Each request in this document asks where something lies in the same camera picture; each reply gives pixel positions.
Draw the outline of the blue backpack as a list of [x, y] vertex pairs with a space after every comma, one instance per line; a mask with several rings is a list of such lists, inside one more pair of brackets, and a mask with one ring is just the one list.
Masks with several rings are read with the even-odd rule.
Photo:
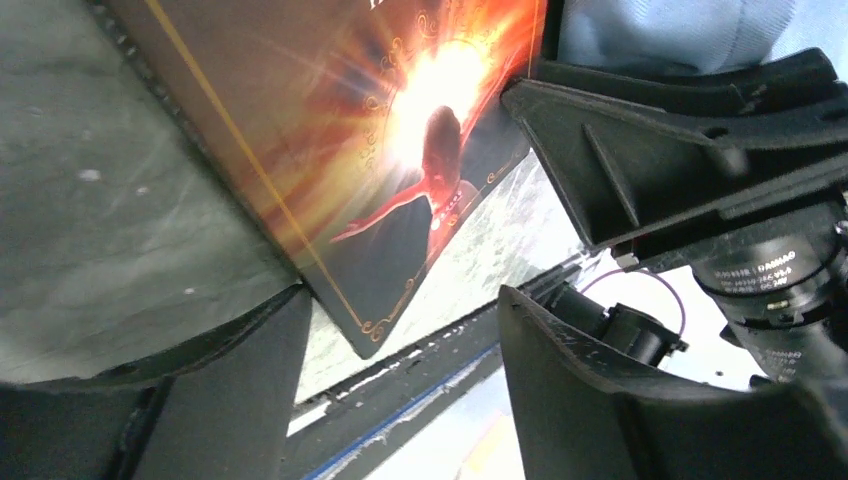
[[658, 75], [744, 69], [809, 48], [847, 78], [844, 1], [568, 1], [561, 63]]

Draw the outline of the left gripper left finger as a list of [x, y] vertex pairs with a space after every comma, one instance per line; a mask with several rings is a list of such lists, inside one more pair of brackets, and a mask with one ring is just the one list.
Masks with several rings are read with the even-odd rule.
[[275, 479], [308, 340], [294, 285], [90, 379], [1, 388], [5, 479]]

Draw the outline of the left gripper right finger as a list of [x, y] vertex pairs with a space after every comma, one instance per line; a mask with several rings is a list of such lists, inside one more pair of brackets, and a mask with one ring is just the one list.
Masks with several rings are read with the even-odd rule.
[[642, 364], [504, 286], [498, 323], [529, 479], [843, 479], [845, 380], [747, 392]]

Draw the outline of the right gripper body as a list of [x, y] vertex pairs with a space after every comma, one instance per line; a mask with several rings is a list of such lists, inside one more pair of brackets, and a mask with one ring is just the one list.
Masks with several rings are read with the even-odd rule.
[[771, 380], [847, 374], [847, 201], [841, 185], [735, 217], [701, 213], [610, 247], [626, 271], [690, 268], [722, 338]]

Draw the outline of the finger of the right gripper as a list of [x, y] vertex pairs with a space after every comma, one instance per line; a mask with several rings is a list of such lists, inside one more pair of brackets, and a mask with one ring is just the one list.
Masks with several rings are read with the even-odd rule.
[[818, 49], [662, 79], [545, 61], [501, 101], [590, 247], [732, 220], [847, 179], [847, 86]]

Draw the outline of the dark cover book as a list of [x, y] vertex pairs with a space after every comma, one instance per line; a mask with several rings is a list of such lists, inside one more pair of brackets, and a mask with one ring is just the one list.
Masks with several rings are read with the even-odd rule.
[[356, 354], [529, 145], [543, 1], [109, 1], [166, 104]]

